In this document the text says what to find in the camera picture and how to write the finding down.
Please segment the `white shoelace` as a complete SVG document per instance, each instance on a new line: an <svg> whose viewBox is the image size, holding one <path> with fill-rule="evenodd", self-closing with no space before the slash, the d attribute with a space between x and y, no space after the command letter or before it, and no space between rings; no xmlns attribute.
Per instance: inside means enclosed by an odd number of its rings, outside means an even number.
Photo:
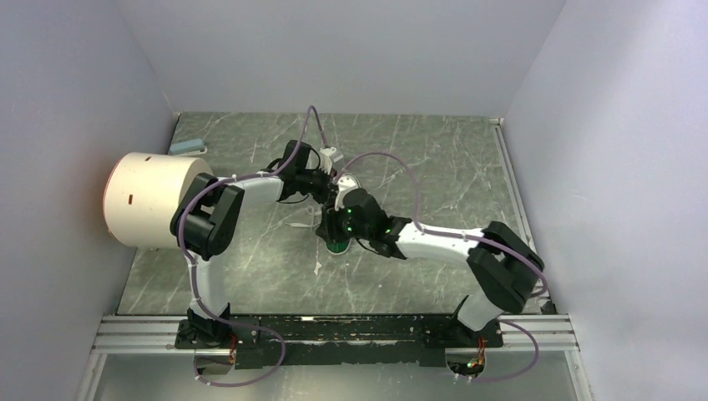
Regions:
<svg viewBox="0 0 708 401"><path fill-rule="evenodd" d="M304 222L294 221L287 222L286 224L299 229L315 229L321 224L322 212L320 207L307 206L302 212L306 214L306 220Z"/></svg>

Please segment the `green canvas sneaker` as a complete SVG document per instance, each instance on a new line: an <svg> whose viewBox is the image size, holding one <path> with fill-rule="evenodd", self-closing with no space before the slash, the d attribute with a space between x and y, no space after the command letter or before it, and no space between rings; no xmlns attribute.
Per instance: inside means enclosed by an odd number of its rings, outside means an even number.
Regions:
<svg viewBox="0 0 708 401"><path fill-rule="evenodd" d="M337 192L340 187L356 187L360 188L361 184L359 180L351 174L345 173L343 174L340 179L336 182L337 185ZM348 251L351 245L351 240L346 239L344 241L326 241L326 249L327 251L332 254L332 255L342 255Z"/></svg>

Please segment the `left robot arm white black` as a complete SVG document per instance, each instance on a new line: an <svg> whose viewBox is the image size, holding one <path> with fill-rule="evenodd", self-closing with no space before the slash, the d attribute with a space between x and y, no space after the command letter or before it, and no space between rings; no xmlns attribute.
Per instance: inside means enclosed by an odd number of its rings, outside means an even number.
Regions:
<svg viewBox="0 0 708 401"><path fill-rule="evenodd" d="M340 149L315 150L291 140L282 157L254 174L219 178L199 173L189 180L169 226L185 254L192 289L176 347L217 348L235 336L228 321L230 304L225 297L223 270L214 259L230 246L241 209L285 202L295 194L325 205L336 197L332 180L342 166Z"/></svg>

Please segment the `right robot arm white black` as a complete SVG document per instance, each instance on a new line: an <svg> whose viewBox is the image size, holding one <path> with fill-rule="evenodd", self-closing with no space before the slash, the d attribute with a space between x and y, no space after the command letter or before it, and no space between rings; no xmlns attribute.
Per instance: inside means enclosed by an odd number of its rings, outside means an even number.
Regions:
<svg viewBox="0 0 708 401"><path fill-rule="evenodd" d="M453 313L450 333L462 346L472 345L500 315L523 311L544 271L539 255L500 221L471 230L426 226L388 215L363 189L348 192L339 206L323 206L316 235L327 246L364 241L378 256L466 267L479 289L465 296Z"/></svg>

